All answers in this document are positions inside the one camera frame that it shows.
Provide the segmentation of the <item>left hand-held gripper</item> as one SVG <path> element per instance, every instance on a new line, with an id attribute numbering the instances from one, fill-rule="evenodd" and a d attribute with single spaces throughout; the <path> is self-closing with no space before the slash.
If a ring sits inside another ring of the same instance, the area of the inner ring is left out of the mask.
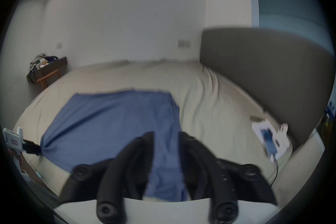
<path id="1" fill-rule="evenodd" d="M 41 155 L 41 147 L 38 144 L 23 139 L 22 127 L 18 126 L 16 132 L 4 128 L 2 133 L 8 148 L 13 149 L 17 153 L 26 152 L 27 154 L 33 154 L 36 156 Z"/>

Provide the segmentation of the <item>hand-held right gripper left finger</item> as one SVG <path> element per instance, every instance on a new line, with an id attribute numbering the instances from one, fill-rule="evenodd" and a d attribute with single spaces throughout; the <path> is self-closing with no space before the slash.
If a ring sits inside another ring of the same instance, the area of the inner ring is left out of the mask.
<path id="1" fill-rule="evenodd" d="M 124 198 L 142 198 L 153 150 L 154 132 L 146 132 L 114 158 L 76 165 L 61 190 L 58 205 L 96 200 L 96 216 L 101 223 L 125 224 Z"/>

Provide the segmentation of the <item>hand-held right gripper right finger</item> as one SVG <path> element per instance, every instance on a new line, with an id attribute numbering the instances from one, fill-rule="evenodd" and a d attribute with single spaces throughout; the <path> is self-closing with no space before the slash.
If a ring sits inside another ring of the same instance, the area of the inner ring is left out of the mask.
<path id="1" fill-rule="evenodd" d="M 219 159 L 186 132 L 179 132 L 178 144 L 184 184 L 191 200 L 210 199 L 210 223 L 234 223 L 238 201 L 278 205 L 258 166 Z"/>

